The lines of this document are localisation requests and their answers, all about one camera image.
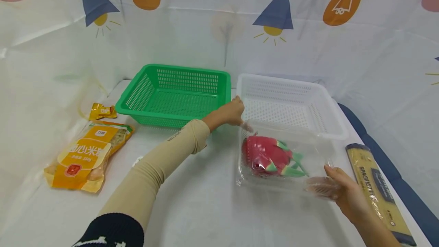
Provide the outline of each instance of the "clear plastic clamshell container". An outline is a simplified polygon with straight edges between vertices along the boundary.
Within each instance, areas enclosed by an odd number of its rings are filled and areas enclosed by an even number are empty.
[[[306,128],[250,119],[240,128],[237,154],[239,186],[330,199],[339,187],[324,171],[335,156],[332,141]]]

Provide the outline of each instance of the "yellow light bulb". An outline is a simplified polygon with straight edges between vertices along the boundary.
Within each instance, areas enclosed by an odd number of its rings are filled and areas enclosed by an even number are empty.
[[[340,26],[355,14],[361,0],[331,0],[323,14],[323,21],[330,26]]]
[[[108,13],[104,13],[103,15],[99,16],[98,18],[96,18],[95,20],[95,24],[98,26],[102,26],[105,24],[105,22],[107,22],[109,15]]]
[[[282,34],[283,30],[275,28],[275,27],[264,26],[264,31],[269,35],[278,36],[278,35]]]

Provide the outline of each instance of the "person's left hand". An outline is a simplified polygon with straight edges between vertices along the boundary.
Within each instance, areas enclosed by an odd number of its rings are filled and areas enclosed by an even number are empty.
[[[239,126],[244,123],[241,118],[244,109],[244,103],[241,98],[236,96],[231,102],[221,106],[218,109],[218,114],[224,123]]]

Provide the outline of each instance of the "blue lamp shade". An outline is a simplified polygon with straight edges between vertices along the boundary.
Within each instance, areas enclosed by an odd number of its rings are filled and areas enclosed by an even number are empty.
[[[104,13],[118,13],[119,10],[109,0],[83,0],[85,25],[88,27]]]
[[[278,29],[293,29],[290,0],[273,0],[256,19],[253,25]]]

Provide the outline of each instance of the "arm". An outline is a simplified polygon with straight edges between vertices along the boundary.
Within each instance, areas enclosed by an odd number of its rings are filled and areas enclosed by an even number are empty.
[[[367,247],[400,247],[384,223],[367,203],[361,188],[340,168],[325,166],[329,177],[340,184],[336,203],[341,212],[354,224]]]
[[[378,216],[367,215],[361,223],[355,227],[367,247],[400,247],[401,244],[393,236]]]
[[[143,246],[144,231],[161,184],[188,155],[204,149],[214,129],[225,123],[240,125],[243,111],[244,105],[236,97],[202,120],[192,120],[151,150],[130,170],[84,236],[73,246]]]

